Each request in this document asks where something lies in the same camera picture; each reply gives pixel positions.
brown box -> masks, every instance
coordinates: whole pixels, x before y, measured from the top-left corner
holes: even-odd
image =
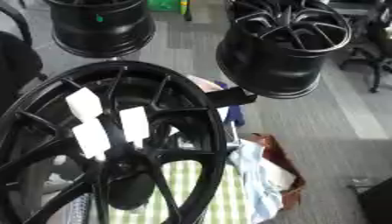
[[[279,145],[272,135],[252,134],[248,140],[258,143],[265,147],[262,156],[272,163],[279,165],[286,171],[294,174],[296,179],[291,185],[290,190],[283,191],[283,209],[292,209],[296,204],[301,202],[301,191],[305,187],[305,180],[299,173],[294,164],[287,158],[284,149]]]

wheel rim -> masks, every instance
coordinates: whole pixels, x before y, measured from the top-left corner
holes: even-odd
[[[113,140],[118,145],[107,151],[105,162],[84,158],[70,135],[69,127],[74,125],[74,119],[65,110],[59,110],[64,108],[64,97],[82,87],[89,87],[101,97],[106,111],[106,120],[103,120],[108,122],[108,126],[103,125],[110,127],[114,136],[116,131],[121,131],[116,123],[119,109],[145,106],[151,124],[151,137],[144,141],[146,146],[136,150],[130,144]],[[183,132],[196,150],[165,148],[168,146],[162,140],[167,137],[165,127],[168,125]],[[26,126],[29,133],[34,133],[37,146],[26,153],[15,154],[15,142],[21,137],[27,139],[25,134],[17,133]],[[28,224],[46,223],[54,212],[84,193],[94,195],[100,223],[109,223],[107,207],[115,204],[112,198],[104,196],[110,195],[110,188],[113,188],[109,183],[129,179],[130,176],[138,177],[141,173],[147,175],[164,196],[170,215],[165,223],[193,223],[214,196],[226,158],[221,119],[204,93],[170,69],[141,62],[102,62],[65,72],[17,101],[0,120],[0,127],[0,186],[3,188],[0,199],[3,200],[2,212],[6,221],[12,224],[22,221]],[[22,185],[19,174],[38,161],[58,155],[71,158],[82,170],[81,175],[35,211],[33,216],[21,218],[16,211],[16,203],[10,197],[10,194],[18,193],[15,186]],[[190,196],[179,206],[160,167],[181,160],[199,162],[202,172]],[[135,169],[119,172],[115,170],[119,164],[131,165]],[[122,183],[119,185],[122,189],[132,190],[132,186],[125,182],[117,183]]]

chair wheel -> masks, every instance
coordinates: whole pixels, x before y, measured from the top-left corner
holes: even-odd
[[[345,70],[345,68],[346,68],[345,63],[344,63],[344,62],[341,63],[341,64],[339,65],[339,68],[340,68],[340,70]]]
[[[184,18],[185,18],[185,21],[187,21],[187,22],[191,22],[193,20],[191,13],[186,13],[184,15]]]
[[[375,94],[375,93],[378,93],[378,89],[376,87],[371,87],[369,89],[369,92],[372,93],[372,94]]]

black alloy wheel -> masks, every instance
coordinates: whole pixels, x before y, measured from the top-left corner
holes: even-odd
[[[351,38],[347,21],[315,0],[228,1],[230,28],[217,48],[225,75],[241,88],[271,98],[297,98],[319,83],[328,53]]]
[[[112,58],[147,45],[155,32],[147,0],[45,0],[53,39],[86,58]]]
[[[70,131],[79,121],[65,97],[84,87],[100,96],[104,108],[100,120],[112,145],[105,161],[86,159]],[[137,106],[144,106],[150,123],[142,149],[126,143],[118,120],[118,111]],[[44,224],[86,193],[96,203],[98,223],[109,224],[109,205],[138,207],[148,201],[154,186],[168,207],[164,223],[194,223],[221,182],[227,155],[220,116],[203,91],[179,73],[143,62],[107,61],[67,71],[24,95],[3,115],[0,127],[4,224]],[[177,128],[195,149],[171,148],[169,127]],[[77,178],[43,206],[39,201],[39,206],[28,207],[37,204],[45,181],[39,177],[45,174],[32,177],[31,170],[59,155],[74,161],[80,170]],[[202,169],[189,197],[177,205],[161,167],[182,160],[198,162]]]

white foam block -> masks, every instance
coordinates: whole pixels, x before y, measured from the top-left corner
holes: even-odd
[[[120,111],[122,129],[127,142],[137,142],[150,136],[150,125],[144,107],[128,108]]]
[[[86,87],[67,96],[66,103],[73,115],[83,123],[102,113],[100,98]]]
[[[86,158],[104,159],[102,155],[104,151],[110,149],[110,141],[98,119],[90,119],[72,128],[72,132]]]

